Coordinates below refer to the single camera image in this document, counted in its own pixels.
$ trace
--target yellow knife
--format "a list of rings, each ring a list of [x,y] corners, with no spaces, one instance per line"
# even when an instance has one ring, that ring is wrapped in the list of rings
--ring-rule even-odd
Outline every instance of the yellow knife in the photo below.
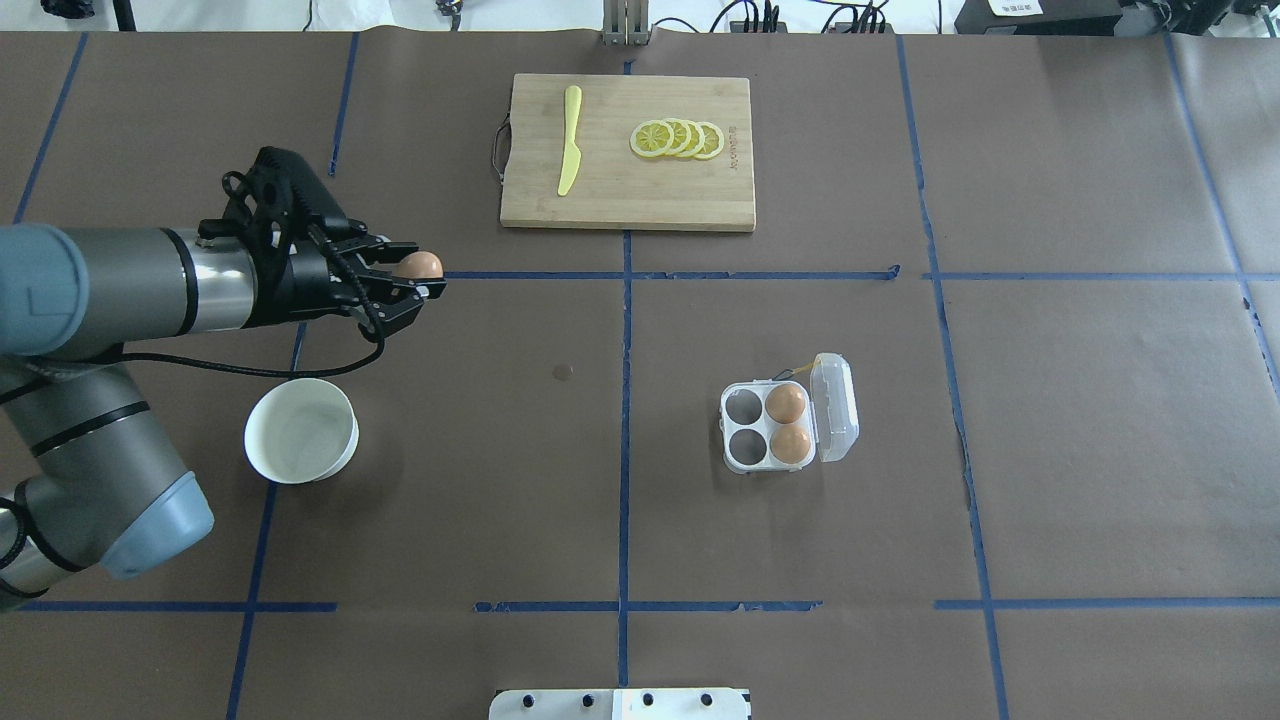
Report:
[[[561,197],[568,195],[577,179],[577,167],[582,163],[582,151],[577,149],[577,115],[582,109],[582,88],[571,85],[564,88],[564,158],[561,160],[561,184],[556,191]]]

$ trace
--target brown egg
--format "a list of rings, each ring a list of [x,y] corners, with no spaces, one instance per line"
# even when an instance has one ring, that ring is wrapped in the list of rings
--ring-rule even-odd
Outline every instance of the brown egg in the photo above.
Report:
[[[411,281],[425,281],[431,278],[444,277],[444,264],[440,259],[435,256],[435,252],[426,252],[425,250],[419,250],[417,252],[411,252],[392,274],[397,278],[408,278]]]
[[[810,447],[813,447],[813,439],[809,438],[809,430],[801,425],[782,425],[769,438],[769,450],[773,451],[773,456],[788,465],[795,465],[808,457]]]
[[[804,415],[808,404],[809,398],[800,386],[786,383],[773,388],[764,401],[764,409],[769,411],[769,418],[778,423],[795,423]]]

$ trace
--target black cable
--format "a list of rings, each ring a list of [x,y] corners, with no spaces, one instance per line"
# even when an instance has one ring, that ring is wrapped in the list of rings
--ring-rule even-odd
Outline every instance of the black cable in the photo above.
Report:
[[[46,380],[45,378],[36,378],[24,386],[18,386],[10,389],[9,392],[0,392],[0,405],[4,405],[10,400],[18,400],[19,397],[31,392],[36,392],[42,387],[49,387],[49,384],[50,384],[49,380]]]
[[[355,363],[348,363],[340,368],[328,368],[325,370],[271,370],[266,368],[246,368],[243,365],[228,365],[225,363],[214,363],[211,360],[197,360],[195,357],[182,357],[179,355],[166,355],[163,352],[120,352],[118,355],[104,355],[90,360],[88,363],[97,365],[110,365],[114,363],[168,363],[170,365],[183,365],[187,368],[197,368],[201,370],[212,370],[215,373],[232,373],[237,375],[252,375],[257,378],[283,378],[294,380],[298,378],[332,378],[334,375],[342,375],[351,373],[352,370],[358,370],[365,365],[381,357],[383,351],[387,350],[387,331],[383,328],[383,322],[378,316],[378,310],[374,304],[369,300],[369,295],[365,292],[364,286],[360,284],[356,273],[347,264],[347,260],[338,255],[329,245],[321,245],[321,251],[325,258],[333,261],[334,269],[343,281],[351,283],[356,288],[356,297],[360,300],[360,306],[369,318],[369,322],[374,325],[374,338],[378,347],[365,357],[356,360]]]
[[[1156,6],[1165,10],[1165,19],[1160,23],[1160,29],[1167,31],[1169,26],[1174,23],[1174,8],[1167,1],[1157,1]]]
[[[718,26],[719,22],[724,19],[724,15],[727,15],[731,9],[733,9],[735,5],[744,5],[744,4],[751,10],[751,14],[744,18],[742,29],[746,29],[750,26],[753,17],[755,18],[755,22],[759,22],[760,6],[755,4],[755,0],[733,0],[728,5],[724,5],[724,8],[721,10],[721,14],[716,15],[716,19],[712,20],[712,28],[707,32],[716,32],[716,26]]]
[[[854,24],[845,32],[861,35],[883,33],[884,27],[888,24],[884,17],[884,5],[888,5],[888,0],[884,0],[879,5],[868,1],[863,8],[861,19],[855,19]]]
[[[852,24],[856,26],[858,24],[858,10],[859,9],[860,9],[860,5],[851,5],[851,4],[838,5],[835,10],[831,12],[829,15],[827,15],[827,22],[822,23],[822,31],[820,32],[826,33],[828,29],[831,29],[831,20],[835,20],[836,15],[838,15],[841,10],[852,10],[854,12],[854,23]]]
[[[503,131],[507,131],[507,136],[508,136],[507,155],[508,155],[508,159],[509,159],[509,155],[511,155],[511,142],[509,142],[509,136],[511,136],[511,113],[507,113],[507,117],[502,119],[502,124],[498,126],[498,132],[493,133],[493,151],[489,154],[489,164],[493,165],[493,172],[498,174],[498,182],[499,183],[502,183],[502,182],[504,182],[507,179],[506,168],[499,168],[498,167],[498,150],[499,150],[498,146],[499,146],[499,142],[502,141],[502,132]]]
[[[691,29],[694,32],[698,32],[698,28],[694,27],[692,23],[690,23],[689,20],[680,19],[680,18],[662,18],[660,20],[654,20],[653,27],[658,27],[658,26],[660,26],[662,23],[666,23],[666,22],[680,23],[680,24],[687,27],[689,29]]]

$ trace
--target empty egg slot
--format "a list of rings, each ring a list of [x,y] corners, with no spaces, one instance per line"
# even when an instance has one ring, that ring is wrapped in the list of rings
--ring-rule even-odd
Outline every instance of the empty egg slot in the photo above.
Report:
[[[756,465],[764,460],[768,443],[764,442],[764,436],[755,430],[737,430],[728,439],[728,452],[742,465]]]
[[[724,411],[728,414],[728,419],[739,425],[750,425],[760,419],[764,406],[760,404],[759,395],[742,388],[724,400]]]

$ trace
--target blue tape line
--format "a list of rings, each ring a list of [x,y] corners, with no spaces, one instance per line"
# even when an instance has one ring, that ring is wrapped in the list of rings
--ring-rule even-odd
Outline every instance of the blue tape line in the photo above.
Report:
[[[1249,283],[1244,277],[1244,266],[1240,264],[1240,254],[1235,247],[1235,236],[1231,234],[1231,227],[1226,222],[1226,211],[1222,209],[1222,199],[1217,192],[1217,183],[1213,182],[1213,174],[1208,169],[1208,160],[1204,158],[1204,146],[1201,143],[1199,132],[1196,129],[1196,120],[1192,119],[1190,104],[1187,102],[1187,92],[1183,90],[1183,73],[1178,67],[1178,53],[1174,51],[1174,38],[1167,32],[1165,33],[1165,53],[1169,55],[1169,68],[1174,76],[1174,90],[1178,95],[1178,106],[1183,113],[1183,120],[1187,123],[1187,133],[1192,138],[1192,147],[1196,150],[1196,161],[1199,163],[1201,174],[1204,176],[1204,186],[1208,187],[1210,200],[1213,205],[1213,215],[1217,218],[1217,224],[1222,231],[1222,238],[1226,241],[1226,254],[1231,259],[1231,269],[1235,270],[1236,281],[1240,283],[1240,293],[1244,296],[1244,302],[1249,310],[1249,322],[1253,324],[1253,337],[1258,341],[1258,351],[1262,352],[1262,363],[1266,365],[1267,375],[1271,379],[1271,391],[1275,392],[1276,400],[1280,400],[1280,373],[1276,372],[1275,355],[1271,354],[1267,334],[1262,331],[1262,320],[1258,318],[1258,306],[1253,302],[1253,291],[1249,290]]]
[[[755,273],[755,272],[675,272],[675,273],[635,273],[637,281],[891,281],[901,272],[901,265],[882,272],[823,272],[823,273]]]
[[[246,612],[241,624],[239,650],[236,651],[236,673],[232,674],[232,689],[227,696],[227,720],[236,720],[239,714],[239,694],[244,687],[244,661],[248,659],[248,641],[253,634],[253,614]]]
[[[477,602],[475,611],[489,612],[617,612],[616,601],[570,602]]]
[[[631,70],[627,63],[627,73]],[[622,441],[618,483],[618,687],[630,683],[631,602],[631,231],[622,231]]]
[[[503,612],[617,612],[620,603],[600,601],[477,602],[479,614]],[[809,612],[820,600],[732,600],[732,601],[628,601],[628,612]]]
[[[951,350],[951,328],[947,322],[946,299],[942,295],[942,281],[938,270],[938,249],[933,236],[933,219],[924,195],[924,159],[920,154],[920,136],[915,124],[915,105],[911,101],[911,81],[906,65],[906,45],[902,36],[893,36],[897,42],[897,64],[902,76],[902,104],[906,108],[906,128],[911,138],[911,159],[915,165],[915,188],[920,200],[920,222],[928,238],[929,272],[933,275],[933,301],[937,306],[938,329],[942,333],[942,357],[946,361],[947,388],[951,392],[951,415],[955,419],[956,433],[960,436],[960,448],[964,454],[964,483],[969,492],[969,528],[973,534],[973,556],[978,565],[978,588],[982,592],[983,620],[987,626],[987,653],[991,659],[991,676],[996,691],[996,710],[1000,720],[1009,720],[1009,700],[1005,694],[1005,669],[1000,660],[1000,638],[996,633],[996,612],[991,606],[991,578],[987,573],[987,551],[982,539],[982,519],[978,515],[978,493],[973,482],[973,462],[969,457],[969,436],[965,432],[964,406],[960,404],[960,384],[956,379],[955,356]]]
[[[982,610],[980,600],[937,600],[934,610]],[[1280,597],[1082,597],[992,600],[996,610],[1139,610],[1280,607]]]
[[[755,273],[735,270],[689,270],[689,272],[641,272],[641,273],[595,273],[595,272],[516,272],[516,270],[454,270],[444,274],[451,281],[892,281],[901,273],[901,265],[893,265],[879,272],[794,272],[794,273]]]
[[[337,602],[256,602],[253,612],[337,612]]]
[[[933,279],[924,273],[922,279]],[[942,281],[1133,281],[1133,282],[1235,282],[1231,273],[938,273]]]
[[[444,278],[451,281],[621,281],[622,273],[449,270],[444,273]]]
[[[302,341],[307,338],[307,324],[298,323],[298,332],[293,336],[293,357],[289,359],[289,370],[298,369],[298,361],[302,360]]]
[[[820,600],[783,601],[658,601],[630,603],[635,612],[809,612],[822,607]]]
[[[347,122],[347,100],[351,97],[351,77],[356,72],[356,51],[360,49],[360,33],[351,33],[351,49],[347,51],[347,77],[342,81],[342,100],[338,102],[338,123],[333,128],[333,155],[329,158],[329,177],[338,172],[338,150],[342,147],[342,126]]]
[[[241,687],[244,683],[244,666],[248,662],[250,639],[253,637],[253,615],[257,605],[259,588],[262,584],[262,564],[266,559],[266,541],[271,536],[271,514],[275,511],[275,483],[266,487],[266,501],[262,503],[262,521],[257,529],[257,550],[253,553],[253,571],[248,582],[248,601],[244,609],[244,623],[241,625],[239,650],[236,652],[236,671],[232,674],[232,691],[227,698],[227,720],[236,720],[239,712]]]
[[[84,46],[87,44],[88,33],[82,32],[79,42],[76,44],[76,54],[72,55],[72,64],[67,68],[67,77],[63,78],[63,88],[58,94],[58,102],[54,102],[54,111],[49,115],[45,137],[40,140],[40,150],[36,151],[36,160],[31,164],[27,186],[22,188],[22,199],[18,200],[18,210],[13,214],[13,224],[20,223],[23,215],[27,214],[27,202],[31,201],[31,193],[36,190],[36,178],[40,176],[41,165],[45,164],[45,154],[49,152],[49,143],[54,140],[54,128],[58,127],[58,119],[63,115],[63,106],[67,105],[67,96],[72,91],[72,81],[76,79],[76,70],[79,69],[79,61],[84,56]]]
[[[337,612],[337,602],[204,602],[146,600],[51,600],[28,602],[20,612]]]
[[[244,612],[243,602],[76,601],[28,602],[22,612]]]

